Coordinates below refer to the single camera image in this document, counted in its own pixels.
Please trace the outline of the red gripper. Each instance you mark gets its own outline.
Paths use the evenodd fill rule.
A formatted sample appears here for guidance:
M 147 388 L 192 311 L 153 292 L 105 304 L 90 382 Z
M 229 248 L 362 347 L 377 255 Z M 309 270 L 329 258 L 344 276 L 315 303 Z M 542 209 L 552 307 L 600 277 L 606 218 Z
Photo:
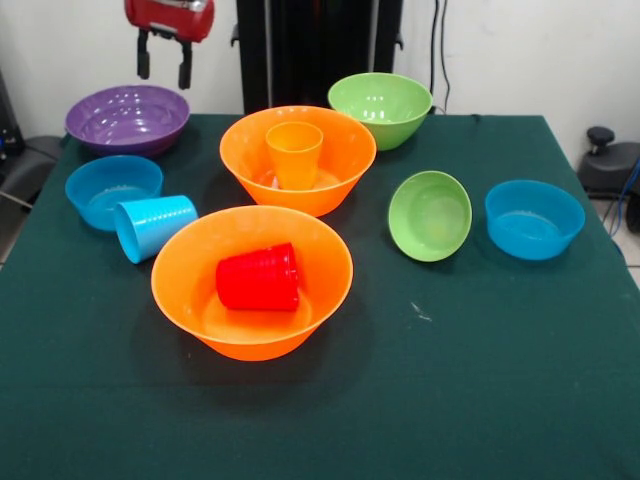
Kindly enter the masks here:
M 213 1 L 130 1 L 124 2 L 129 22 L 140 28 L 137 38 L 137 75 L 142 80 L 150 76 L 150 55 L 147 49 L 149 31 L 176 37 L 182 49 L 178 87 L 191 86 L 192 43 L 200 43 L 210 33 L 214 22 Z

